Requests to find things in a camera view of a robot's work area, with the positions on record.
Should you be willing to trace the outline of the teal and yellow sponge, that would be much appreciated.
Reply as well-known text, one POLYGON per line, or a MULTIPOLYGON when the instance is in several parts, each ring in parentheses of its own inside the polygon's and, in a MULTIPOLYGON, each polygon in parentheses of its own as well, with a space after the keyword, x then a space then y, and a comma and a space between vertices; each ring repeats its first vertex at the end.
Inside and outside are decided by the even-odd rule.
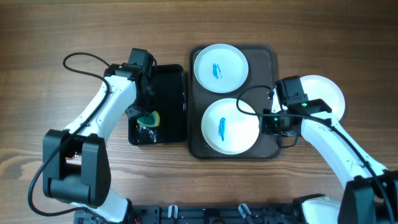
POLYGON ((156 128, 160 124, 160 115, 157 111, 137 118, 137 123, 148 128, 156 128))

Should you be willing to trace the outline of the white plate blue stain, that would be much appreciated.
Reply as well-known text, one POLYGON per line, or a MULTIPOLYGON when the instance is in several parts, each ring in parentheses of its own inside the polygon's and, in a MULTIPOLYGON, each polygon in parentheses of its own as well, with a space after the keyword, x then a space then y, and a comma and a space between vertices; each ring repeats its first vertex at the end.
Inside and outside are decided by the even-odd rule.
POLYGON ((206 143, 226 155, 250 149, 259 136, 259 118, 245 102, 223 98, 212 103, 201 119, 201 132, 206 143))

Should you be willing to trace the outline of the plate with blue stain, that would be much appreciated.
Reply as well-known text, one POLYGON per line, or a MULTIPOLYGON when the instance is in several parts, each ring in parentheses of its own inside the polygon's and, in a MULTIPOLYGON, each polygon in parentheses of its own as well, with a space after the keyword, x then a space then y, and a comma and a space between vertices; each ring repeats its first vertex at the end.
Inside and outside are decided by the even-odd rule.
POLYGON ((236 47, 213 44, 205 47, 193 63, 199 84, 213 93, 229 93, 240 88, 249 74, 248 60, 236 47))

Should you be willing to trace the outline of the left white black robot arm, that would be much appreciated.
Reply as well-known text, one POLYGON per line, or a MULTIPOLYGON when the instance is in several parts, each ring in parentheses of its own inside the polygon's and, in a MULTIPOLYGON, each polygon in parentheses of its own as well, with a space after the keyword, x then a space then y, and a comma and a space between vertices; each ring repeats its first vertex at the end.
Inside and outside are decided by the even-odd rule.
POLYGON ((112 64, 101 88, 80 116, 62 131, 51 129, 43 139, 43 178, 48 198, 73 205, 109 223, 126 223, 131 201, 111 188, 106 143, 121 115, 134 103, 148 103, 147 89, 155 66, 112 64))

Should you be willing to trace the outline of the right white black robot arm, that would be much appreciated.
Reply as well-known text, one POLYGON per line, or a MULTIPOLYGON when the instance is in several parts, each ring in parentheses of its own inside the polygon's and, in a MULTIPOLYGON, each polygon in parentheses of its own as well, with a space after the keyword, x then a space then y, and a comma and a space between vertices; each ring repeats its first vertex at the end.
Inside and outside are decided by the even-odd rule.
POLYGON ((262 114, 267 133, 295 131, 324 158, 344 188, 341 200, 297 200, 302 223, 397 223, 397 172, 366 153, 321 99, 262 114))

